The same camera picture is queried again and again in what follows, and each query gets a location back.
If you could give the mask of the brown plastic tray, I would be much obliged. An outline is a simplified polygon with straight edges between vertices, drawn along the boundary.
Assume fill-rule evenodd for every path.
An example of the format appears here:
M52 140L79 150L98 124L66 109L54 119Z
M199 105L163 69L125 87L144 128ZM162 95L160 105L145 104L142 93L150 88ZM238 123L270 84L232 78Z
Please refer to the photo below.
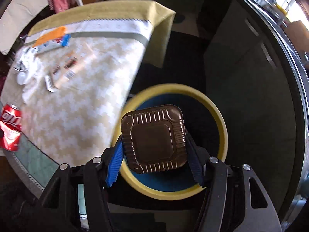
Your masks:
M175 105L126 113L121 134L127 164L137 174L177 169L187 161L184 119Z

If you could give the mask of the small white cardboard piece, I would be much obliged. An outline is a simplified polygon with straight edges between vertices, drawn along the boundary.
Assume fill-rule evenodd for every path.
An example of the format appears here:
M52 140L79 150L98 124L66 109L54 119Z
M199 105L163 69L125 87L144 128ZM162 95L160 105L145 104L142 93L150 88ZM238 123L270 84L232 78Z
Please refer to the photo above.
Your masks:
M54 93L56 92L58 89L53 85L52 83L52 78L50 75L45 75L45 83L46 83L46 88L49 92Z

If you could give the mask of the beige snack wrapper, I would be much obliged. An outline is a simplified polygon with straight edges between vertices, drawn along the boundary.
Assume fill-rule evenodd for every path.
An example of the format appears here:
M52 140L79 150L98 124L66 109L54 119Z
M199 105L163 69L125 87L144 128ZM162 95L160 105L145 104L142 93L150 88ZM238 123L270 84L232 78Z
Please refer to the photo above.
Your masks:
M79 73L88 63L95 58L94 52L85 48L76 52L68 51L62 55L50 70L52 85L59 89L64 83L71 80Z

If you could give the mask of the red soda can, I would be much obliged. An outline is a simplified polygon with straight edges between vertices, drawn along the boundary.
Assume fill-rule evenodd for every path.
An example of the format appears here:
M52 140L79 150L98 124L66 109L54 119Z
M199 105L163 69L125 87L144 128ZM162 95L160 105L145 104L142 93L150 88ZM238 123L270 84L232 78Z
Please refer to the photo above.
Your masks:
M18 150L21 138L21 110L12 104L6 104L1 110L1 148L10 152Z

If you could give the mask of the white paper towel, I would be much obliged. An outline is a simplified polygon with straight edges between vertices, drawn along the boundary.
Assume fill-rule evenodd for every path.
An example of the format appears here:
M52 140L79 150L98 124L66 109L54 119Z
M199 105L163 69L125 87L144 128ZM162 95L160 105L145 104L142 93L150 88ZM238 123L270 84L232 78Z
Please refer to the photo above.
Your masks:
M37 90L43 77L44 66L38 57L37 47L21 48L17 52L16 63L13 68L17 71L17 84L21 85L21 98L28 104L31 97Z

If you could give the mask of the white blue wrapper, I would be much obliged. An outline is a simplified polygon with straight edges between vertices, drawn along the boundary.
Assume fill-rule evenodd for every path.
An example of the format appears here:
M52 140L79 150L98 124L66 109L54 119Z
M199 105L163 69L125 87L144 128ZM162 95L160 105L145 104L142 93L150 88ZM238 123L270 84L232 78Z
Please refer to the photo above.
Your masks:
M57 48L62 48L62 47L66 47L69 45L69 41L70 41L71 35L70 34L66 34L60 38L55 38L52 40L49 40L39 46L36 47L37 49L37 54L41 54L47 51L51 51L53 49L57 49Z

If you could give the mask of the orange foam net sleeve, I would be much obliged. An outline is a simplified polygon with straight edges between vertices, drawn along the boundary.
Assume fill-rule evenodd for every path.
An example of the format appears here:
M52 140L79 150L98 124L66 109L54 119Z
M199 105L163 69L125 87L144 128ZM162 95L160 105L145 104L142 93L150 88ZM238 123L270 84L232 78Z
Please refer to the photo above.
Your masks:
M65 33L66 33L66 26L55 28L54 30L40 36L32 46L33 47L40 46L41 44L44 44L47 41L61 38L65 35Z

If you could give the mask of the green kitchen cabinets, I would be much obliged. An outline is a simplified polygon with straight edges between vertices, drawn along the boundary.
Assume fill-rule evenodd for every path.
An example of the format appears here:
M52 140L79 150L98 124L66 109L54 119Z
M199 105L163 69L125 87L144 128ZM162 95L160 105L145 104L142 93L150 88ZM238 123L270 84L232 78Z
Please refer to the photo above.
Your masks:
M241 0L203 4L197 25L197 36L171 32L163 67L142 64L130 93L178 83L209 97L227 127L226 162L251 165L279 208L297 191L306 145L307 114L291 62Z

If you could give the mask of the patterned beige tablecloth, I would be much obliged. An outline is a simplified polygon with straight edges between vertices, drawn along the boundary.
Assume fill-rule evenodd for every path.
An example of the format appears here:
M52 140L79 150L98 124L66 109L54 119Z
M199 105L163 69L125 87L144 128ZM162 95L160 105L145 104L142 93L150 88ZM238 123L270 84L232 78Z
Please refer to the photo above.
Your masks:
M155 1L114 0L66 10L31 28L23 48L60 26L71 35L67 47L38 55L43 77L28 104L14 68L1 92L1 105L15 105L23 114L18 151L5 156L34 196L42 194L60 164L84 165L110 146L141 63L163 65L174 16ZM85 48L94 52L92 62L49 92L44 77L55 62Z

